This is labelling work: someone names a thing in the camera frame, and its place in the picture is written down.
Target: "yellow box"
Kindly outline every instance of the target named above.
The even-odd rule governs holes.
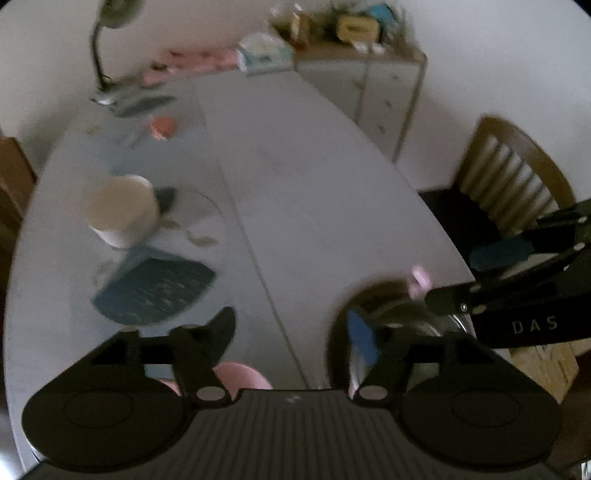
[[[379,23],[374,18],[344,15],[339,18],[336,36],[348,43],[376,43],[379,39]]]

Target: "wooden chair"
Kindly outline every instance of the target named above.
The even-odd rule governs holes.
[[[568,181],[541,147],[493,116],[480,119],[452,188],[420,195],[466,261],[474,248],[575,203]]]
[[[0,296],[8,286],[12,254],[35,180],[17,141],[0,138]]]

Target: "pink bowl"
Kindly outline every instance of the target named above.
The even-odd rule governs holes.
[[[237,362],[222,362],[213,367],[213,372],[220,379],[222,385],[226,387],[233,400],[242,388],[273,390],[272,385],[263,374],[248,365]],[[178,385],[174,380],[167,380],[165,378],[159,378],[158,380],[169,386],[177,395],[180,395]]]

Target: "round black pad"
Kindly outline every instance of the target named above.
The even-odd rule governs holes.
[[[109,366],[72,383],[54,380],[22,414],[31,446],[56,466],[124,468],[166,449],[183,428],[183,400],[157,380]]]
[[[400,422],[423,449],[460,466],[503,471],[540,461],[560,433],[559,406],[505,373],[479,366],[425,380],[403,396]]]

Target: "gray table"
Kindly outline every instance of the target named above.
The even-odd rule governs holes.
[[[422,264],[436,285],[472,277],[418,195],[378,149],[298,74],[240,72],[171,84],[164,110],[181,130],[169,142],[118,145],[137,120],[94,108],[56,145],[22,228],[5,325],[12,427],[28,398],[119,326],[92,307],[96,272],[120,255],[87,226],[88,195],[109,172],[183,186],[221,211],[224,247],[213,287],[189,311],[143,335],[238,311],[226,359],[260,370],[277,388],[326,386],[324,343],[335,308],[362,284],[406,277]],[[159,248],[194,254],[178,238]],[[152,372],[164,375],[166,372]]]

